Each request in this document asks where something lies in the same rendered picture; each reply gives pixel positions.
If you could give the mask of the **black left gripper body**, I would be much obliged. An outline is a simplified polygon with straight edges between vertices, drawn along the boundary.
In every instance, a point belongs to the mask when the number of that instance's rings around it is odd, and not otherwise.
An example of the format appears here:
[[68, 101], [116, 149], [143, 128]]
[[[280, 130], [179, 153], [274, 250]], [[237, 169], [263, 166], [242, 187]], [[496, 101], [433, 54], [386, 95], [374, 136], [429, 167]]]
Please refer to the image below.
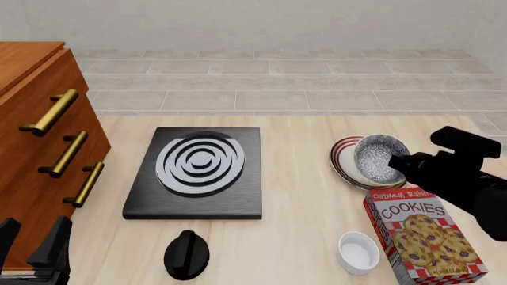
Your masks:
[[0, 275], [0, 285], [67, 285], [70, 280], [71, 266], [65, 260], [55, 264], [28, 263], [33, 273]]

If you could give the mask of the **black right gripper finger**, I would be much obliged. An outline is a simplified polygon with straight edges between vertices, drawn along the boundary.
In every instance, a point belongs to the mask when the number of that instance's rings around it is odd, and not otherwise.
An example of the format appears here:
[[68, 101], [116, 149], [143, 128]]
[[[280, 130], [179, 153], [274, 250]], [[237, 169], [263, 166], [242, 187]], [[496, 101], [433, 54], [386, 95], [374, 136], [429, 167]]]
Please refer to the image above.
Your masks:
[[392, 155], [388, 166], [400, 172], [406, 179], [413, 179], [416, 173], [416, 157], [413, 155]]

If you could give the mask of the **flat black stove plate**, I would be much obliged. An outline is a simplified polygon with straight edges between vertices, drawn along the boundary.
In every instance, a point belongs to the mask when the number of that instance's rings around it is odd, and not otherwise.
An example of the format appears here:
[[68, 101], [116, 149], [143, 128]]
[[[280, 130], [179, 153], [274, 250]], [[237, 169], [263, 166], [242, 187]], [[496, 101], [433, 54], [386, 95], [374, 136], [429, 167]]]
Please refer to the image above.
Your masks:
[[259, 127], [158, 127], [122, 215], [127, 220], [261, 219]]

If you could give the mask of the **black speckled patterned bowl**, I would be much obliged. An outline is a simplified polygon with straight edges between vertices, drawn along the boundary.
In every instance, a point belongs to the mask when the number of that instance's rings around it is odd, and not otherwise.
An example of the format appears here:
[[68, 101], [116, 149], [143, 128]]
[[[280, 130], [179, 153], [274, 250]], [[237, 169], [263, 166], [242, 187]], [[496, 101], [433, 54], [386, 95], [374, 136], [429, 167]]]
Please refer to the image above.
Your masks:
[[409, 155], [409, 149], [399, 139], [390, 135], [368, 135], [355, 146], [353, 160], [360, 174], [367, 180], [388, 186], [406, 180], [398, 170], [388, 164], [391, 156]]

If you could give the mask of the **printed cookies box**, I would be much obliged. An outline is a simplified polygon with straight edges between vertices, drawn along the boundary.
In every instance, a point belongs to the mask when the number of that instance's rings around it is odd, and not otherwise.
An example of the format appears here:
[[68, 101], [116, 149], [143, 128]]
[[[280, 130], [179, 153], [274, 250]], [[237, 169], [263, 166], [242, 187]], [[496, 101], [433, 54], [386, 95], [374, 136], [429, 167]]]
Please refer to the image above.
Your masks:
[[469, 284], [487, 274], [434, 194], [420, 188], [373, 189], [363, 205], [399, 285]]

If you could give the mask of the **white plate with red rings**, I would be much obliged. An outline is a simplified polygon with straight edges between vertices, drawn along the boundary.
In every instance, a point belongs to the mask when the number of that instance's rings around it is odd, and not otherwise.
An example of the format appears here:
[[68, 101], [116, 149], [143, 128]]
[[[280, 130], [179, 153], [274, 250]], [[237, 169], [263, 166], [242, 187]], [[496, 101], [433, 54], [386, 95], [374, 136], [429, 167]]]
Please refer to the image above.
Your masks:
[[330, 163], [337, 175], [345, 182], [365, 191], [371, 189], [393, 189], [407, 186], [406, 180], [395, 184], [382, 185], [367, 180], [356, 168], [353, 160], [353, 153], [356, 144], [363, 139], [363, 136], [352, 135], [339, 139], [330, 149]]

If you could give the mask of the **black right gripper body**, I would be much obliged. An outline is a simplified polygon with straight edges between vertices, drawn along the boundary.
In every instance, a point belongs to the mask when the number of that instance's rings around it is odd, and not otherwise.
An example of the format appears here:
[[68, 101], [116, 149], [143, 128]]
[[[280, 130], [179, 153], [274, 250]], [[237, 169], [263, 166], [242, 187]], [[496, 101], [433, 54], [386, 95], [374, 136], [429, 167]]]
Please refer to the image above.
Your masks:
[[412, 156], [411, 183], [437, 194], [453, 185], [463, 185], [478, 176], [484, 158], [438, 151], [431, 155], [418, 152]]

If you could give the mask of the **wooden cabinet with drawers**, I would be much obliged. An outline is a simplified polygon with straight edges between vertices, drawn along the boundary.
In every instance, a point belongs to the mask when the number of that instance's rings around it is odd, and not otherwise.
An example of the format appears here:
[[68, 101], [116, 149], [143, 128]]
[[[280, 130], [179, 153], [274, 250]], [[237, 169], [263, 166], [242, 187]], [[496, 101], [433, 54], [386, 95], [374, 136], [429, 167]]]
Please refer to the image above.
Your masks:
[[63, 49], [68, 48], [62, 42], [0, 42], [0, 97]]

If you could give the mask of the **round black stove knob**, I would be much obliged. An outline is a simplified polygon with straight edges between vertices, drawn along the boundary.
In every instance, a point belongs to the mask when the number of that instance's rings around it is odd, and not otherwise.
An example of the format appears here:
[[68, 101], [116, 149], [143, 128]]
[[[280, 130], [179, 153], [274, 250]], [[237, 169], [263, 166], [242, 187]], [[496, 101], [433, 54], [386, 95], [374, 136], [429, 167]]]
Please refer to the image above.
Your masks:
[[184, 230], [167, 246], [164, 265], [174, 279], [195, 279], [208, 265], [210, 251], [208, 243], [192, 230]]

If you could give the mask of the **wooden cabinet drawer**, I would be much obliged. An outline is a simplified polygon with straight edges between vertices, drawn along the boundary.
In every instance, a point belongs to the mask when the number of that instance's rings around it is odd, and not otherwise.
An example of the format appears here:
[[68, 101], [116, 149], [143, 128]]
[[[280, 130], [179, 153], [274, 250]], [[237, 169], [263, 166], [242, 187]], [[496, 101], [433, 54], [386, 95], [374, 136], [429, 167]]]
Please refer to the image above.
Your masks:
[[91, 123], [88, 139], [58, 179], [37, 170], [54, 165], [59, 156], [50, 165], [42, 165], [35, 158], [16, 165], [0, 163], [0, 222], [14, 218], [21, 224], [6, 258], [6, 268], [27, 268], [26, 259], [46, 237], [56, 218], [74, 212], [74, 206], [62, 200], [78, 194], [88, 176], [82, 168], [103, 161], [110, 149], [96, 116]]
[[[19, 131], [21, 124], [34, 124], [50, 109], [53, 94], [75, 89], [78, 99], [44, 137]], [[94, 117], [86, 99], [84, 77], [70, 49], [63, 49], [0, 97], [0, 163], [16, 165], [35, 158], [50, 165], [64, 151], [65, 135], [88, 132]]]
[[74, 206], [88, 173], [111, 146], [86, 95], [81, 94], [46, 135], [20, 131], [29, 119], [0, 127], [0, 222], [14, 218], [23, 230], [50, 227]]

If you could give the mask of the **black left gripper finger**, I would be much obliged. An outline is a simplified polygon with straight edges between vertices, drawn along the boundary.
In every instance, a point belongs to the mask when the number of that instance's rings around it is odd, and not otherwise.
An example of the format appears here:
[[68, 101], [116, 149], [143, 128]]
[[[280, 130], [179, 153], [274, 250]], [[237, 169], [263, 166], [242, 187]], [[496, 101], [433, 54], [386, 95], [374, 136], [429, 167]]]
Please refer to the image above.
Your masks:
[[0, 265], [5, 263], [8, 252], [21, 228], [14, 218], [7, 218], [0, 223]]
[[60, 216], [38, 249], [27, 259], [33, 268], [69, 269], [72, 221]]

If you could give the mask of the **small white ramekin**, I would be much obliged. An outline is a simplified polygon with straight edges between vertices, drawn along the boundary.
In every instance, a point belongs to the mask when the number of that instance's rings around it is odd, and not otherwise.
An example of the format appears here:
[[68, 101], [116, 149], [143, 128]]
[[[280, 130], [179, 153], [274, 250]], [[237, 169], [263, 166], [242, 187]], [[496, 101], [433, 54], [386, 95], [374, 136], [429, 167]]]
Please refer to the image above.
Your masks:
[[351, 231], [342, 234], [337, 248], [338, 262], [352, 275], [367, 275], [379, 263], [376, 243], [366, 234]]

